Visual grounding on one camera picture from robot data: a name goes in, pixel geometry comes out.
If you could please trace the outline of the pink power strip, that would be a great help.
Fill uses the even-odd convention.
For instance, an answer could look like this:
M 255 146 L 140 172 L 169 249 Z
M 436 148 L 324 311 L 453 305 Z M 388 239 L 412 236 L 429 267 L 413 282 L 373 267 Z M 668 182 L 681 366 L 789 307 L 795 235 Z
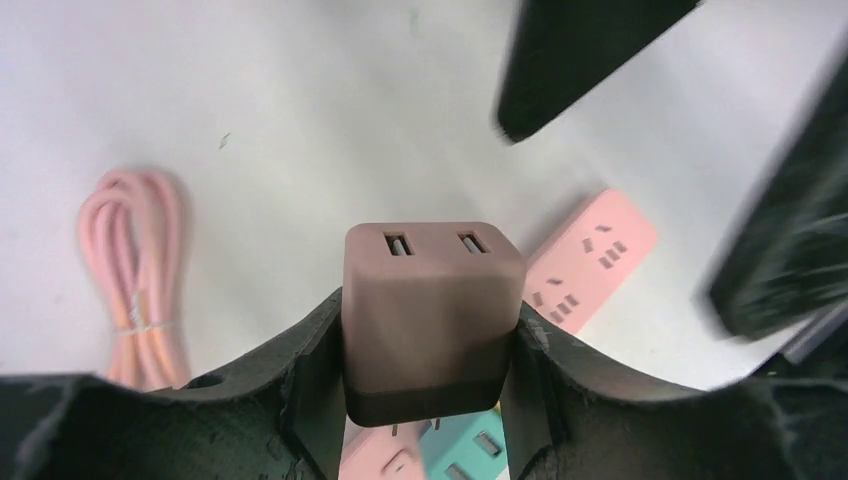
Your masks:
M 656 241 L 650 222 L 622 193 L 602 191 L 586 201 L 533 255 L 523 257 L 527 271 L 521 309 L 530 306 L 556 328 L 577 333 L 635 271 Z M 496 409 L 502 423 L 506 379 L 498 402 L 486 409 Z M 340 477 L 428 479 L 419 439 L 441 418 L 360 426 L 361 432 L 343 449 Z

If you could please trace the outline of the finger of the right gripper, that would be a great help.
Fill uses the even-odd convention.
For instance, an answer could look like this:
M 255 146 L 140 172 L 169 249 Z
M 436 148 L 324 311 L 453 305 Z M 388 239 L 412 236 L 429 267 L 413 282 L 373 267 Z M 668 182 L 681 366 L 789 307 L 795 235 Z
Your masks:
M 693 0 L 520 3 L 495 120 L 524 141 L 697 7 Z
M 705 294 L 758 340 L 847 299 L 847 46 L 764 182 Z

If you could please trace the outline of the pink plug adapter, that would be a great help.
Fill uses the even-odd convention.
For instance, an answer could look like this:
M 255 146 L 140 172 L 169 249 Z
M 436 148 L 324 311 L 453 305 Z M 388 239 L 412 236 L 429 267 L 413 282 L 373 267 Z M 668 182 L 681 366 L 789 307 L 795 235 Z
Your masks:
M 344 247 L 349 418 L 381 427 L 492 408 L 527 271 L 513 243 L 485 222 L 363 223 Z

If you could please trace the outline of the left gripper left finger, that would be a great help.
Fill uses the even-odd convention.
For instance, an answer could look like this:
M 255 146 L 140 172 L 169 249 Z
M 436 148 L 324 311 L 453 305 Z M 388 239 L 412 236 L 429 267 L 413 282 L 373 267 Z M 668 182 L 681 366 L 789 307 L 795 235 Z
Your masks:
M 1 380 L 5 479 L 334 479 L 345 430 L 335 291 L 180 389 L 90 374 Z

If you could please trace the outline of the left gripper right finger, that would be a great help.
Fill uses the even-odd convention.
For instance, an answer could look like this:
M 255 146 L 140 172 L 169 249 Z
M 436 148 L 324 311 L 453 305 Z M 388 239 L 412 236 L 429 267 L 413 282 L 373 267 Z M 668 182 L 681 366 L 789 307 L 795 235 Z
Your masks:
M 614 360 L 523 306 L 502 398 L 514 479 L 843 479 L 847 310 L 711 391 Z

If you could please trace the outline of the teal adapter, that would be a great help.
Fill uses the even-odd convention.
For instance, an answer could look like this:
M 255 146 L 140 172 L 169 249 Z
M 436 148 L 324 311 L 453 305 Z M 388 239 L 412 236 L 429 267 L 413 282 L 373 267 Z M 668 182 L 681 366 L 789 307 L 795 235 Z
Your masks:
M 508 465 L 503 423 L 496 409 L 444 417 L 419 439 L 428 479 L 498 479 Z

